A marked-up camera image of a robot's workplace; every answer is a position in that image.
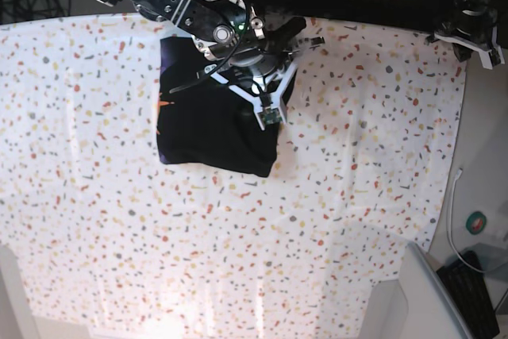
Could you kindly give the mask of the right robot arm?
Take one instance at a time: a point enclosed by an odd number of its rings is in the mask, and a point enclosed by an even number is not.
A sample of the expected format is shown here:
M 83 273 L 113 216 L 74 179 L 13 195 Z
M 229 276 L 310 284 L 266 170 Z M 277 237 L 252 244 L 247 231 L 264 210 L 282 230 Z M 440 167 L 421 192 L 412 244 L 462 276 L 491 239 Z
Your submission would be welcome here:
M 96 0 L 112 6 L 121 0 Z M 261 129 L 287 121 L 283 99 L 303 51 L 323 37 L 298 40 L 306 19 L 293 17 L 269 30 L 253 0 L 129 0 L 150 21 L 172 23 L 189 34 L 208 60 L 194 78 L 172 89 L 187 91 L 211 80 L 247 101 Z

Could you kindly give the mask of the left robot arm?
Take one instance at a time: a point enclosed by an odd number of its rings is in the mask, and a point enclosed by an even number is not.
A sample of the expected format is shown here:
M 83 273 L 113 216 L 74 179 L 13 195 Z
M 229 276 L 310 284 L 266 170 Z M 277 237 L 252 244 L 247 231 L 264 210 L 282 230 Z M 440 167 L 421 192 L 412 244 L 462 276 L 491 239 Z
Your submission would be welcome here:
M 494 0 L 452 0 L 452 9 L 438 20 L 425 44 L 451 44 L 460 62 L 476 52 L 483 68 L 491 70 L 505 63 L 497 42 L 500 19 L 501 11 L 494 6 Z

